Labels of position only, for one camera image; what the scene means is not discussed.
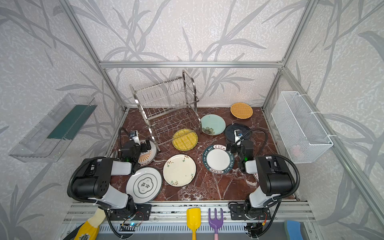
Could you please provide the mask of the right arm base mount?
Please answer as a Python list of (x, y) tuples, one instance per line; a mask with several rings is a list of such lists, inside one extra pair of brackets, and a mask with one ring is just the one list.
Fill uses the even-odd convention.
[(270, 220), (269, 208), (253, 208), (245, 203), (230, 202), (228, 204), (232, 220)]

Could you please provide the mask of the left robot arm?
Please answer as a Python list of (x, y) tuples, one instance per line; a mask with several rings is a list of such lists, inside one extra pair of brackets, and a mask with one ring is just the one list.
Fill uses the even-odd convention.
[(124, 210), (135, 213), (133, 197), (111, 186), (112, 176), (135, 174), (142, 153), (152, 149), (151, 141), (141, 144), (131, 140), (124, 144), (122, 158), (94, 157), (84, 159), (72, 174), (67, 194), (83, 203), (99, 205), (103, 210)]

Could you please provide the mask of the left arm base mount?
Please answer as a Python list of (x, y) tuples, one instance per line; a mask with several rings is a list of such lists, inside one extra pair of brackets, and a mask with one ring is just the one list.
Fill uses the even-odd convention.
[(109, 211), (111, 221), (148, 221), (152, 210), (151, 204), (136, 205), (134, 210), (115, 209)]

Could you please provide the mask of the light green flower plate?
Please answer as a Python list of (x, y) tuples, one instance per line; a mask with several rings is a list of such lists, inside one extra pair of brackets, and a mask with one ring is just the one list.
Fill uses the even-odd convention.
[(202, 131), (203, 133), (216, 136), (225, 131), (226, 122), (225, 120), (214, 114), (205, 115), (201, 118)]

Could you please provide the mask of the steel dish rack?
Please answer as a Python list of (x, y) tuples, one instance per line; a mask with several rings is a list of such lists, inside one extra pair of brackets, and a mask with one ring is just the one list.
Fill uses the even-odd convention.
[(130, 85), (130, 89), (158, 151), (181, 129), (202, 132), (196, 84), (186, 70), (179, 77), (141, 89)]

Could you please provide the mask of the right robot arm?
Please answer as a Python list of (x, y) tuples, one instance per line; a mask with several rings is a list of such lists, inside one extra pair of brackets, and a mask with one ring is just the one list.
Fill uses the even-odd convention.
[(296, 165), (282, 155), (253, 156), (254, 144), (250, 140), (237, 140), (226, 146), (229, 152), (239, 157), (239, 168), (247, 174), (257, 174), (259, 187), (244, 201), (244, 210), (271, 207), (282, 199), (293, 195), (301, 179)]

